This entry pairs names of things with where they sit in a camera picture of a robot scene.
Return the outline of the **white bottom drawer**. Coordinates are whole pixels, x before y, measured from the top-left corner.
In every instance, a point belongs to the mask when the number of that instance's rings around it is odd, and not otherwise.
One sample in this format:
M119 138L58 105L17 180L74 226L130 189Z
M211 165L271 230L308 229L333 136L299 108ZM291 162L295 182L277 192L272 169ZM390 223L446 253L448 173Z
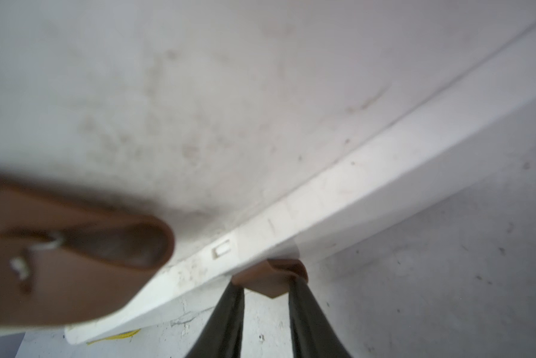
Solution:
M190 257L73 345L164 321L164 307L275 255L327 257L481 180L536 141L536 22L306 184Z

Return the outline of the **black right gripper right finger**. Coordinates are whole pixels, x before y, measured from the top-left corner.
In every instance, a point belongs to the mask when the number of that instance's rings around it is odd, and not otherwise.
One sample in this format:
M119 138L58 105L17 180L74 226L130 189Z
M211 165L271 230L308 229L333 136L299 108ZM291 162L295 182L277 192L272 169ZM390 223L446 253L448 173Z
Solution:
M289 283L290 330L294 357L351 357L301 277Z

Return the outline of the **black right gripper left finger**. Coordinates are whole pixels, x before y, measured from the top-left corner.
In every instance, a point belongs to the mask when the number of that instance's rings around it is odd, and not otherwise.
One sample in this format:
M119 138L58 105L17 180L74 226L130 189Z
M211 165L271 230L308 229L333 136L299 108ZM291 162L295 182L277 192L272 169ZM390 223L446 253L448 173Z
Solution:
M238 358L242 350L244 289L229 282L189 357Z

